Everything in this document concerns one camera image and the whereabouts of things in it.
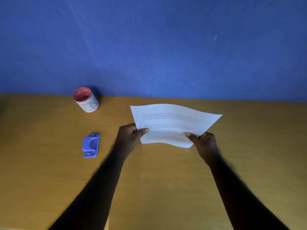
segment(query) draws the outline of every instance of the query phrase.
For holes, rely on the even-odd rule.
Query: printed document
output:
[[[222,115],[205,113],[172,104],[130,106],[137,129],[149,128],[141,143],[168,143],[189,148],[193,143],[186,132],[202,135]]]

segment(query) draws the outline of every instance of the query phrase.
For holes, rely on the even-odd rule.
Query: blue backdrop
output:
[[[0,92],[307,101],[306,0],[0,0]]]

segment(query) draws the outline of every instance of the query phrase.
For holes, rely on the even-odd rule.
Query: person's left thumb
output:
[[[140,139],[143,135],[149,132],[148,128],[139,129],[137,132],[133,133],[134,137]]]

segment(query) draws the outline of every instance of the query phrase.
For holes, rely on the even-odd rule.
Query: person's left hand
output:
[[[140,138],[148,132],[148,128],[137,130],[135,123],[121,126],[117,133],[113,152],[126,159],[134,150]]]

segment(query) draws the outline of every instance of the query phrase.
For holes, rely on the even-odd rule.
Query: red and white container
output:
[[[72,98],[87,113],[95,112],[99,107],[97,99],[89,88],[83,87],[77,89],[72,95]]]

